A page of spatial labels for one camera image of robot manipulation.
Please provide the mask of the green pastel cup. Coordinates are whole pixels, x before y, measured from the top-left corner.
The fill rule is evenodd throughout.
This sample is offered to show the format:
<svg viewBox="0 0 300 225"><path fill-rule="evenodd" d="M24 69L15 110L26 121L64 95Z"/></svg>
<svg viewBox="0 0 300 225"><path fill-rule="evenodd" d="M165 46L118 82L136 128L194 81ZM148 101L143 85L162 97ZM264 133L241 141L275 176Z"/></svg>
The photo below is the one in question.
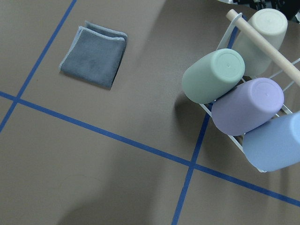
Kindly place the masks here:
<svg viewBox="0 0 300 225"><path fill-rule="evenodd" d="M235 50L211 52L191 65L183 74L185 95L198 104L208 104L230 91L243 77L245 63Z"/></svg>

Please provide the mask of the grey folded cloth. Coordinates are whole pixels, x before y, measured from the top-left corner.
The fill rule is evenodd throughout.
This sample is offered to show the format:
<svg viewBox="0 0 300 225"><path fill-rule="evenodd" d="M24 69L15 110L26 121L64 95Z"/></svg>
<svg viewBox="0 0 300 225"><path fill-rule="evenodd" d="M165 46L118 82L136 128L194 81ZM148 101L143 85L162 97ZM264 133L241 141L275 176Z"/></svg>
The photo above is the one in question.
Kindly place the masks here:
<svg viewBox="0 0 300 225"><path fill-rule="evenodd" d="M76 79L111 89L127 40L124 32L85 21L78 27L59 69Z"/></svg>

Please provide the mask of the purple pastel cup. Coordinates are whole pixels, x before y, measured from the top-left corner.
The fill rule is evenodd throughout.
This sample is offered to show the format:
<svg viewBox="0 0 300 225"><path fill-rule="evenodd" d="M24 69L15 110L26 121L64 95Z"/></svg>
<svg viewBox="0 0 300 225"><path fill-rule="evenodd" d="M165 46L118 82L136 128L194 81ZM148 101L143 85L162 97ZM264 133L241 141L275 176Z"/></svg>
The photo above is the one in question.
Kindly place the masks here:
<svg viewBox="0 0 300 225"><path fill-rule="evenodd" d="M212 106L215 126L231 136L243 135L270 120L283 106L281 87L269 78L236 86Z"/></svg>

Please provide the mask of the blue pastel cup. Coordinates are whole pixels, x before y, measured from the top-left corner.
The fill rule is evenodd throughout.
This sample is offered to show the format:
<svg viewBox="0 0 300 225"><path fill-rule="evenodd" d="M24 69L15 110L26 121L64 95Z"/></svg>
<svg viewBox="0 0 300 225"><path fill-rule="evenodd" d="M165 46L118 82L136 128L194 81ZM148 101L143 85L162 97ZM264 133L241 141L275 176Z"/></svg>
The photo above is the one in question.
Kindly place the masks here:
<svg viewBox="0 0 300 225"><path fill-rule="evenodd" d="M273 172L300 161L300 113L264 123L246 133L243 152L250 164L262 172Z"/></svg>

